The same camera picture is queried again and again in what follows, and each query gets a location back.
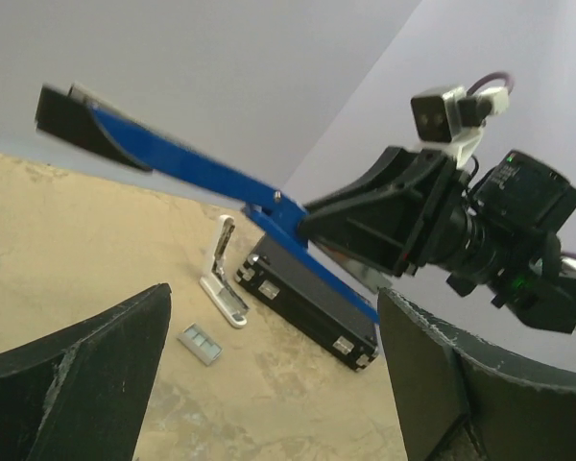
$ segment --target black case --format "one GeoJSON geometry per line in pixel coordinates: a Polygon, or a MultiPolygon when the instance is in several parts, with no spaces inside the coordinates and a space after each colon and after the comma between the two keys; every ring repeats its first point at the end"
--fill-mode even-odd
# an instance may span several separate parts
{"type": "Polygon", "coordinates": [[[373,321],[272,238],[258,242],[235,280],[352,370],[378,356],[373,321]]]}

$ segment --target blue object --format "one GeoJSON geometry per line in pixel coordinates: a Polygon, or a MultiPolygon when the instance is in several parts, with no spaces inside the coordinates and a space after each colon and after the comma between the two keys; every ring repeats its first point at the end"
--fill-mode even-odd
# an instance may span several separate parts
{"type": "Polygon", "coordinates": [[[307,211],[268,184],[154,133],[131,120],[93,108],[97,122],[130,157],[150,168],[210,192],[244,202],[243,213],[322,281],[379,324],[377,312],[307,252],[297,227],[307,211]]]}

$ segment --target gray wall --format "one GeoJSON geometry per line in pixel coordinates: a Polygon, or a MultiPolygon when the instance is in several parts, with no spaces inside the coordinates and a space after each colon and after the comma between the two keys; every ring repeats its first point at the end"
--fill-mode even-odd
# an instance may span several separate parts
{"type": "Polygon", "coordinates": [[[0,150],[207,199],[35,135],[41,85],[78,81],[283,185],[418,2],[0,0],[0,150]]]}
{"type": "MultiPolygon", "coordinates": [[[[387,145],[415,143],[412,95],[431,86],[470,85],[498,69],[515,74],[516,89],[510,111],[489,124],[477,153],[482,170],[518,148],[576,184],[576,0],[423,0],[288,181],[288,192],[306,201],[353,181],[387,145]]],[[[561,237],[566,249],[576,251],[576,212],[561,237]]],[[[396,287],[486,339],[576,370],[576,333],[525,328],[490,305],[486,288],[461,300],[435,268],[396,287]]]]}

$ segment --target wooden tabletop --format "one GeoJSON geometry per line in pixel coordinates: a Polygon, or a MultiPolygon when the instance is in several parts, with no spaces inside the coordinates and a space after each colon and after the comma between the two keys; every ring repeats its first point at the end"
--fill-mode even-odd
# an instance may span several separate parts
{"type": "MultiPolygon", "coordinates": [[[[208,299],[198,276],[224,212],[0,154],[0,352],[168,282],[141,461],[406,459],[382,358],[356,374],[253,298],[241,330],[208,299]],[[176,339],[194,322],[224,348],[210,367],[176,339]]],[[[233,273],[261,232],[229,214],[233,273]]]]}

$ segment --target blue tool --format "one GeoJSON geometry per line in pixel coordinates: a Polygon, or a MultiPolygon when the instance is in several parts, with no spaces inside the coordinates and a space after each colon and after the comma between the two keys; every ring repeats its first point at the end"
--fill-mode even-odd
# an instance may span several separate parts
{"type": "Polygon", "coordinates": [[[75,97],[72,88],[63,94],[43,87],[36,126],[91,153],[245,203],[242,211],[251,221],[379,324],[375,309],[307,252],[308,241],[297,234],[307,211],[281,191],[133,121],[106,103],[75,97]]]}

